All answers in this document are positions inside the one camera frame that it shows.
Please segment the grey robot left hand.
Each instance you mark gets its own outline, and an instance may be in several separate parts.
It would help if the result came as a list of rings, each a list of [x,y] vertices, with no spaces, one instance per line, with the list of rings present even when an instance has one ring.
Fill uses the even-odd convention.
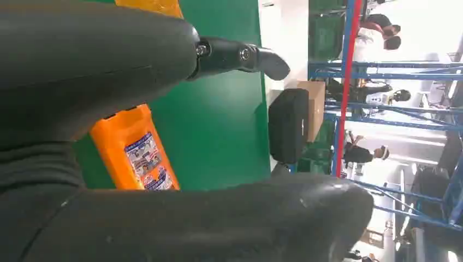
[[[1,261],[342,261],[372,216],[349,180],[288,174],[223,190],[90,190],[72,144],[98,120],[275,52],[187,21],[83,1],[1,1]]]

